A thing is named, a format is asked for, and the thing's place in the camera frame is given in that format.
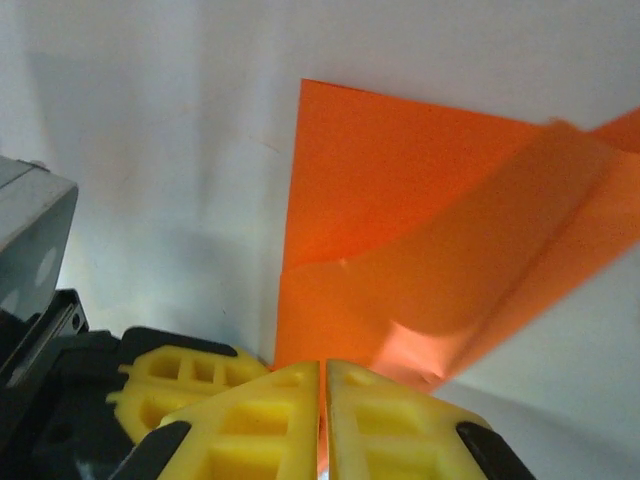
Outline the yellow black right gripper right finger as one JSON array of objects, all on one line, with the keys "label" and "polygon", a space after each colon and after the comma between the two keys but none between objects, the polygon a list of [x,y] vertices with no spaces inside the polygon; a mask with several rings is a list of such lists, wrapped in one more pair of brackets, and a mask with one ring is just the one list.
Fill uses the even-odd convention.
[{"label": "yellow black right gripper right finger", "polygon": [[357,364],[326,370],[332,479],[527,479],[530,471],[481,416]]}]

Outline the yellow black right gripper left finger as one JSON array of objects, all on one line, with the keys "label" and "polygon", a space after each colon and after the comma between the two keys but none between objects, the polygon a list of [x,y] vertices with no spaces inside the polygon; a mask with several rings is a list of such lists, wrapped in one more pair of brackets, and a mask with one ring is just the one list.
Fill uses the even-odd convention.
[{"label": "yellow black right gripper left finger", "polygon": [[115,479],[314,479],[319,365],[273,371],[165,416]]}]

